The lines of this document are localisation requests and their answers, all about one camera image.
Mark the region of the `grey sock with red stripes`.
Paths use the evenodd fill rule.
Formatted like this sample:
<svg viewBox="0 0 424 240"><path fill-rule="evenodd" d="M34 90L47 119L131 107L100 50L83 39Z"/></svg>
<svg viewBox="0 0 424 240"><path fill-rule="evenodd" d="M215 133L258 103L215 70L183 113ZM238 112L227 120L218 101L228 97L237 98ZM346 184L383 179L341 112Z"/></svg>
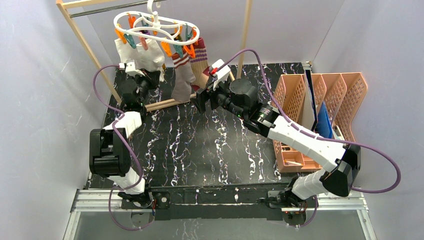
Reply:
<svg viewBox="0 0 424 240"><path fill-rule="evenodd" d="M191 84L196 80L193 73L189 55L184 53L182 57L178 53L172 56L175 72L175 84L171 93L171 97L178 102L187 102L192 94Z"/></svg>

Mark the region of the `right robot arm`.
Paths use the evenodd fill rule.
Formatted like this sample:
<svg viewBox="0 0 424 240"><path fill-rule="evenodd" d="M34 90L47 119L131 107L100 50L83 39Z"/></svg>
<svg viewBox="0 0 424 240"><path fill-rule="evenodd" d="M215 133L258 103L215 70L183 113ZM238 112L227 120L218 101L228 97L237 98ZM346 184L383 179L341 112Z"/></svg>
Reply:
<svg viewBox="0 0 424 240"><path fill-rule="evenodd" d="M190 100L200 113L221 107L242 120L245 128L273 141L281 142L311 158L321 169L303 177L294 177L282 202L292 204L312 196L331 193L350 194L360 168L361 148L335 142L297 124L270 104L260 102L258 89L247 79L236 79L200 88Z"/></svg>

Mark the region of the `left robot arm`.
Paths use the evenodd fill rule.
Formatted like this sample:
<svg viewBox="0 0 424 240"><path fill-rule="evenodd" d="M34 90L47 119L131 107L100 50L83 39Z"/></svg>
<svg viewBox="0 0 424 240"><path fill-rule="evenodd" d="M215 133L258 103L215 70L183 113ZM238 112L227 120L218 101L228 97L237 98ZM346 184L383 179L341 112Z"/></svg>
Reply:
<svg viewBox="0 0 424 240"><path fill-rule="evenodd" d="M142 126L149 91L158 88L160 77L161 71L144 69L141 74L129 76L121 86L119 117L104 128L93 129L89 135L90 172L113 181L127 195L140 195L145 191L142 168L131 167L135 153L129 150L128 138Z"/></svg>

